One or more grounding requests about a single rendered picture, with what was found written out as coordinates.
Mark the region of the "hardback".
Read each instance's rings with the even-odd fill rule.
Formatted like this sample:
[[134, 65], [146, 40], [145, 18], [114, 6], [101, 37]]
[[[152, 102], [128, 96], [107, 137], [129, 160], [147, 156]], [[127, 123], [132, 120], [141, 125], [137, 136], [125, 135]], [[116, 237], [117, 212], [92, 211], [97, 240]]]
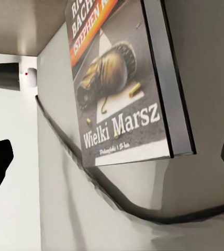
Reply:
[[65, 8], [83, 167], [197, 154], [164, 0]]

